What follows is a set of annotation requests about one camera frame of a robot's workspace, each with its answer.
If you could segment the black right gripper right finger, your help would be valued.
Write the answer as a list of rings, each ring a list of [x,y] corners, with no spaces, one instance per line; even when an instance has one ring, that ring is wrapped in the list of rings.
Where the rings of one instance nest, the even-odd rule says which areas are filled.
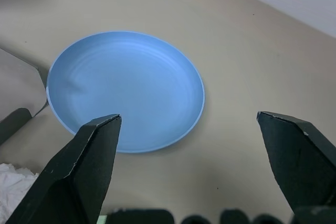
[[[336,207],[336,146],[312,123],[293,116],[259,111],[257,122],[290,207]]]

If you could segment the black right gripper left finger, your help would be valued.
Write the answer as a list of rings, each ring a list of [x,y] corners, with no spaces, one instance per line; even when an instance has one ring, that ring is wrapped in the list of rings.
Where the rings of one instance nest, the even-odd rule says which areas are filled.
[[[5,224],[96,224],[120,128],[118,114],[83,125],[49,161]]]

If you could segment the white paper ball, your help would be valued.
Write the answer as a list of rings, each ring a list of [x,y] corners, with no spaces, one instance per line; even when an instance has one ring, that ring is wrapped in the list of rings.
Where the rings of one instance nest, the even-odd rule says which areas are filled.
[[[0,224],[5,224],[35,182],[38,173],[0,164]]]

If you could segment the blue round plate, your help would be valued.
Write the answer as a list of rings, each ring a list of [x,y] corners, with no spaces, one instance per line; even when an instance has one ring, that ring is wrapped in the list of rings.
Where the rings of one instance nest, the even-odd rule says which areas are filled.
[[[134,31],[73,43],[50,67],[46,93],[54,115],[72,134],[95,118],[121,115],[120,153],[178,142],[205,105],[204,84],[192,62],[168,42]]]

